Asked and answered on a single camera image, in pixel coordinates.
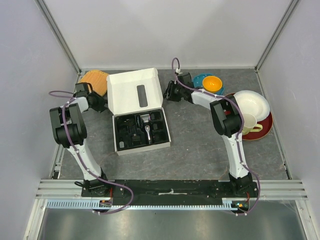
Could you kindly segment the black clipper guard comb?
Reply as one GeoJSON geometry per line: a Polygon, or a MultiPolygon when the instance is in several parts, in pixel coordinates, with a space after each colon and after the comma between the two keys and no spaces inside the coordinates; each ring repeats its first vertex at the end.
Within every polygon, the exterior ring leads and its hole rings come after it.
{"type": "Polygon", "coordinates": [[[155,143],[165,142],[167,140],[167,135],[163,132],[155,132],[153,134],[153,140],[155,143]]]}
{"type": "Polygon", "coordinates": [[[152,123],[153,131],[162,131],[164,129],[164,124],[161,121],[156,121],[152,123]]]}
{"type": "Polygon", "coordinates": [[[160,111],[154,111],[150,113],[150,119],[152,121],[161,121],[162,120],[162,114],[160,111]]]}

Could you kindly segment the white clipper kit box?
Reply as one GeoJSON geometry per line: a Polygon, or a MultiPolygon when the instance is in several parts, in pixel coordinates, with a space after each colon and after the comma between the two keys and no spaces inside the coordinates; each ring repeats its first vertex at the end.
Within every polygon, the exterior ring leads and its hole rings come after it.
{"type": "Polygon", "coordinates": [[[113,138],[115,152],[121,155],[151,151],[171,146],[171,136],[163,108],[163,94],[156,68],[147,68],[107,76],[108,108],[112,112],[113,138]],[[148,144],[147,136],[141,121],[141,115],[161,112],[162,120],[150,119],[152,143],[148,144]],[[152,123],[162,122],[163,130],[153,131],[152,123]],[[154,142],[154,133],[164,132],[166,141],[154,142]],[[141,145],[132,145],[132,136],[139,135],[141,145]]]}

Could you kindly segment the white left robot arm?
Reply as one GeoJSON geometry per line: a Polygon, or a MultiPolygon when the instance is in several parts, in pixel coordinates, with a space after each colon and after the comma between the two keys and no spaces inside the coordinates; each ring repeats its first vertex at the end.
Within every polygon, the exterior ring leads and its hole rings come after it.
{"type": "Polygon", "coordinates": [[[87,128],[82,113],[93,109],[98,113],[107,109],[108,101],[93,90],[90,83],[75,85],[75,92],[67,96],[69,101],[49,110],[52,133],[55,142],[68,150],[79,165],[82,181],[74,184],[82,188],[82,197],[111,197],[112,187],[107,176],[95,161],[88,145],[87,128]]]}

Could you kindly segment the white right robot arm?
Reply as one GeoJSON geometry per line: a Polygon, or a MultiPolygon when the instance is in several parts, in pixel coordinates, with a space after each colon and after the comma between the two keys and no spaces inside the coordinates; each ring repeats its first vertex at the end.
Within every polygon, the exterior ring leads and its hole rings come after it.
{"type": "Polygon", "coordinates": [[[233,95],[222,96],[194,88],[190,73],[174,71],[163,94],[168,101],[185,100],[210,110],[215,131],[222,137],[229,161],[229,191],[235,197],[250,193],[258,196],[260,186],[253,181],[242,143],[244,117],[233,95]]]}

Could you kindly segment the silver black hair clipper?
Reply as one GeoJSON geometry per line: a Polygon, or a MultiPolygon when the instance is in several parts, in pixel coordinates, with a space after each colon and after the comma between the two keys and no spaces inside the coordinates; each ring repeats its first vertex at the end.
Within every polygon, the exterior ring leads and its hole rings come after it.
{"type": "Polygon", "coordinates": [[[141,122],[143,129],[146,133],[146,139],[148,144],[150,145],[152,143],[152,138],[151,138],[151,125],[150,125],[150,114],[142,114],[140,116],[141,122]]]}

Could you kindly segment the woven orange tray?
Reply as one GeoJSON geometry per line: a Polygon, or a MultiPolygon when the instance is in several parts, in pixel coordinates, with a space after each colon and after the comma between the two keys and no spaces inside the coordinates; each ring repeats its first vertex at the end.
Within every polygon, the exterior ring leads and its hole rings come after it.
{"type": "Polygon", "coordinates": [[[80,83],[91,84],[92,90],[100,96],[107,93],[107,76],[109,74],[97,69],[88,71],[79,81],[80,83]]]}

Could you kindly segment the teal dotted plate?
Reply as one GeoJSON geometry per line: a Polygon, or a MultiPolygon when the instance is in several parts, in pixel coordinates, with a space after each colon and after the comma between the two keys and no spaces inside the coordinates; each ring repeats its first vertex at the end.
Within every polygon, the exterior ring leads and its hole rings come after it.
{"type": "MultiPolygon", "coordinates": [[[[202,74],[195,76],[192,80],[194,87],[198,88],[198,89],[204,89],[202,82],[203,82],[203,79],[207,76],[214,76],[214,75],[212,75],[210,73],[202,73],[202,74]]],[[[222,95],[224,93],[224,90],[225,90],[225,88],[224,88],[224,84],[223,84],[223,87],[218,92],[213,93],[213,94],[222,95]]]]}

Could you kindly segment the orange bowl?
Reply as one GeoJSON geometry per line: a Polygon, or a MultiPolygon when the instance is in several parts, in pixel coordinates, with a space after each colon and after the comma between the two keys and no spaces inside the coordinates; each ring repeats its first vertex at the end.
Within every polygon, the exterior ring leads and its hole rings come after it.
{"type": "Polygon", "coordinates": [[[203,88],[210,93],[217,93],[220,89],[223,88],[222,80],[217,76],[206,76],[202,80],[203,88]]]}

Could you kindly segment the white paper bowl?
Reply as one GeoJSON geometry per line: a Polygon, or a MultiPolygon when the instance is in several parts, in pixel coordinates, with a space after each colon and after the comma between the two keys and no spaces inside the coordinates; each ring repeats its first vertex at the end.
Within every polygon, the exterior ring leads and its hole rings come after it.
{"type": "Polygon", "coordinates": [[[236,92],[234,97],[243,114],[253,115],[258,122],[269,116],[270,105],[261,94],[251,90],[241,90],[236,92]]]}

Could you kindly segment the pale yellow mug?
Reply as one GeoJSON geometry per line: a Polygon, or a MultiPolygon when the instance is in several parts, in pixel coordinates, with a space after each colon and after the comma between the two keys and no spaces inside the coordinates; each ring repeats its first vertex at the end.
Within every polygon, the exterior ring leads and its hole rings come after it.
{"type": "Polygon", "coordinates": [[[247,135],[249,133],[258,133],[263,129],[261,124],[258,124],[257,119],[250,113],[244,113],[243,115],[244,125],[242,134],[247,135]]]}

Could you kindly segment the dark red plate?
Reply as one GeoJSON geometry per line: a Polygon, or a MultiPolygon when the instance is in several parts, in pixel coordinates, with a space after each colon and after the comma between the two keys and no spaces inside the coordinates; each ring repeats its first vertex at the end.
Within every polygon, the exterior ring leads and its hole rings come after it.
{"type": "MultiPolygon", "coordinates": [[[[235,93],[231,93],[231,94],[228,94],[227,96],[234,96],[235,93]]],[[[258,124],[261,124],[263,126],[263,129],[260,131],[260,132],[251,132],[247,135],[242,135],[242,138],[244,140],[247,140],[247,141],[255,141],[255,140],[259,140],[261,138],[263,138],[264,136],[266,136],[272,126],[273,126],[273,116],[271,114],[271,109],[270,109],[270,113],[268,115],[268,117],[266,119],[264,119],[263,121],[257,121],[258,124]]]]}

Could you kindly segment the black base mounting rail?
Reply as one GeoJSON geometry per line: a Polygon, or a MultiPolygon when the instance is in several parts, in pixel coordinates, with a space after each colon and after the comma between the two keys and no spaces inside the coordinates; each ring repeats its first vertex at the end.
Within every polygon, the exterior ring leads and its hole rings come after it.
{"type": "Polygon", "coordinates": [[[98,180],[75,181],[82,197],[110,197],[113,206],[202,206],[221,205],[223,198],[256,198],[256,182],[238,186],[233,181],[219,180],[138,180],[118,179],[113,184],[98,180]]]}

